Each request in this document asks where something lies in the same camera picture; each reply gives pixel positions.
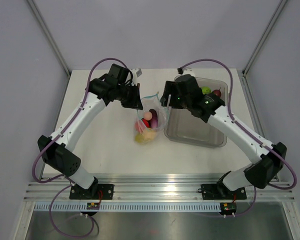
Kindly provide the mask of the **pink toy peach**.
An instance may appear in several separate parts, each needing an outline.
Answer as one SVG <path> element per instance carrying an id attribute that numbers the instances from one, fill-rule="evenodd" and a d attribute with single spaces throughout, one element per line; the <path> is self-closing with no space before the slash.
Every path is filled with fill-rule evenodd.
<path id="1" fill-rule="evenodd" d="M 153 114 L 150 111 L 147 111 L 143 114 L 143 118 L 147 121 L 150 121 L 153 118 Z"/>

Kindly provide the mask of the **clear zip top bag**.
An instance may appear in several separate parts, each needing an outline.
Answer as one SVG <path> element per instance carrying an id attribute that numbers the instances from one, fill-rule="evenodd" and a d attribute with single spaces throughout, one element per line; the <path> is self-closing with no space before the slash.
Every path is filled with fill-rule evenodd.
<path id="1" fill-rule="evenodd" d="M 141 98 L 143 110 L 136 111 L 134 141 L 144 145 L 154 141 L 168 123 L 168 108 L 161 105 L 159 92 Z"/>

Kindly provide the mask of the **purple toy eggplant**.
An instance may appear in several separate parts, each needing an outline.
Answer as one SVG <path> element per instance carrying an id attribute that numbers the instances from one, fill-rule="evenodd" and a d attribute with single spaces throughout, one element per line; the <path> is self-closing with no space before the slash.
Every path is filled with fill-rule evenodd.
<path id="1" fill-rule="evenodd" d="M 159 126 L 159 116 L 157 119 L 151 119 L 150 124 L 152 129 L 156 129 Z"/>

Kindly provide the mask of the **orange toy fruit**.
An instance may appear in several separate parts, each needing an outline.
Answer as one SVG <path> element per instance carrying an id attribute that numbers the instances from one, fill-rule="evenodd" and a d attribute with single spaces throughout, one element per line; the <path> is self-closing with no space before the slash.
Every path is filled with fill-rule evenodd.
<path id="1" fill-rule="evenodd" d="M 153 141 L 157 136 L 157 132 L 155 130 L 153 130 L 152 128 L 146 128 L 142 132 L 142 136 L 143 136 L 144 141 L 146 141 L 146 142 Z"/>

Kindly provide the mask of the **green toy fruit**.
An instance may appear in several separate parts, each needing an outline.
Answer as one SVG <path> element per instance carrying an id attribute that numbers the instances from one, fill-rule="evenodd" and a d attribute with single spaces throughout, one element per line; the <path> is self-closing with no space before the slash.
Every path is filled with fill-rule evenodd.
<path id="1" fill-rule="evenodd" d="M 208 86 L 201 87 L 201 91 L 204 95 L 210 94 L 212 92 L 212 90 Z"/>

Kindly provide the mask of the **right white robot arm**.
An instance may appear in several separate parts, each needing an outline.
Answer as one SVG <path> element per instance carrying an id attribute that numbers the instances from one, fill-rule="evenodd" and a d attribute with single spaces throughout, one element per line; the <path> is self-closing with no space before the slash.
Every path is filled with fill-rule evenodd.
<path id="1" fill-rule="evenodd" d="M 186 109 L 194 117 L 217 128 L 235 143 L 250 160 L 250 164 L 225 173 L 212 190 L 221 199 L 247 186 L 264 189 L 284 166 L 286 146 L 265 139 L 231 116 L 225 102 L 216 94 L 204 94 L 195 77 L 182 75 L 166 81 L 160 99 L 163 107 Z"/>

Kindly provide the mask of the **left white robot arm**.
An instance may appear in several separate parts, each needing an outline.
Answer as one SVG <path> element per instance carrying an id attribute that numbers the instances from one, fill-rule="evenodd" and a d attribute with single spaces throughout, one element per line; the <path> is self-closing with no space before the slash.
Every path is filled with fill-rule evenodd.
<path id="1" fill-rule="evenodd" d="M 42 135 L 37 143 L 39 158 L 69 179 L 70 198 L 75 200 L 99 199 L 101 187 L 98 179 L 82 165 L 73 151 L 92 120 L 113 101 L 128 109 L 142 110 L 140 84 L 141 69 L 112 64 L 108 73 L 87 80 L 82 100 L 66 121 L 50 136 Z"/>

